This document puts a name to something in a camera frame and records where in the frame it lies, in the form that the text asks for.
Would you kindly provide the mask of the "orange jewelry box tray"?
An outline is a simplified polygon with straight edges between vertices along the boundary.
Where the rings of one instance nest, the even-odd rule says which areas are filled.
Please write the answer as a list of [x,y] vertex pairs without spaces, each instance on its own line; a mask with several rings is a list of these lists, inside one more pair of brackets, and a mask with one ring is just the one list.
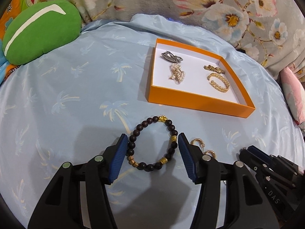
[[[219,67],[230,83],[221,93],[207,80],[211,71],[205,65]],[[147,100],[235,117],[247,118],[255,111],[247,90],[227,61],[220,55],[187,44],[158,38],[153,50]]]

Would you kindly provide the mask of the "green round plush pillow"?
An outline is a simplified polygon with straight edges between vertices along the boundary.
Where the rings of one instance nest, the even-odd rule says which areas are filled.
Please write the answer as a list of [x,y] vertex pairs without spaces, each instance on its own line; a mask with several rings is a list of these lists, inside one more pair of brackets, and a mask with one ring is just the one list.
[[24,65],[72,42],[80,31],[80,13],[69,1],[37,3],[9,24],[2,51],[11,64]]

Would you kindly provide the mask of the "gold braided bangle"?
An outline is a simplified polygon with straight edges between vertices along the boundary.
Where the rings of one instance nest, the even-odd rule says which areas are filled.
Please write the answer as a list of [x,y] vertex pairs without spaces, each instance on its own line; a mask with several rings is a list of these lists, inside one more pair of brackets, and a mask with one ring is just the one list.
[[221,74],[211,73],[207,76],[207,80],[214,89],[221,93],[226,93],[230,89],[229,81]]

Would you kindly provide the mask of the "pink pillow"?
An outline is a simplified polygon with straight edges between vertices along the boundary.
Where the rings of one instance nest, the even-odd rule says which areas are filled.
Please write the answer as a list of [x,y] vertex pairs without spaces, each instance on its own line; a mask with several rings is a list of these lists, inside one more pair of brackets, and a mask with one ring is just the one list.
[[288,67],[280,71],[280,79],[292,117],[304,133],[304,88]]

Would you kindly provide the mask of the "gold hoop earring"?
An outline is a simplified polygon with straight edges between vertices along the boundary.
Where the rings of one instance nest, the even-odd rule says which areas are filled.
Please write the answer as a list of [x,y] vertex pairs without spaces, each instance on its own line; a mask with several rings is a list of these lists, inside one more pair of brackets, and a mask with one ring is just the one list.
[[205,155],[209,155],[211,157],[213,157],[214,159],[216,159],[216,154],[213,150],[207,150],[204,152]]
[[202,139],[200,138],[196,138],[196,139],[193,139],[191,142],[190,142],[191,145],[197,145],[201,151],[203,152],[204,151],[204,148],[205,148],[205,143]]

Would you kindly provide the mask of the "gold wristwatch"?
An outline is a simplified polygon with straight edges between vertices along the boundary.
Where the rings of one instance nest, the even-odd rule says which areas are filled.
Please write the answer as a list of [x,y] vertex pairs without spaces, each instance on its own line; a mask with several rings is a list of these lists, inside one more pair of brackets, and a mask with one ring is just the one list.
[[207,70],[207,71],[211,71],[211,72],[215,72],[217,74],[225,74],[225,71],[219,67],[214,67],[212,65],[205,65],[204,66],[204,69]]

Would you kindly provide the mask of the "grey floral blanket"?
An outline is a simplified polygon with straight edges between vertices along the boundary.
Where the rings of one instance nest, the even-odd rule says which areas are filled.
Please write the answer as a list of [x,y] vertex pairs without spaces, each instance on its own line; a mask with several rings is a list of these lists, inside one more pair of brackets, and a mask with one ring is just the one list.
[[304,15],[294,0],[68,0],[84,23],[161,15],[200,26],[243,50],[277,77],[288,67],[304,81]]

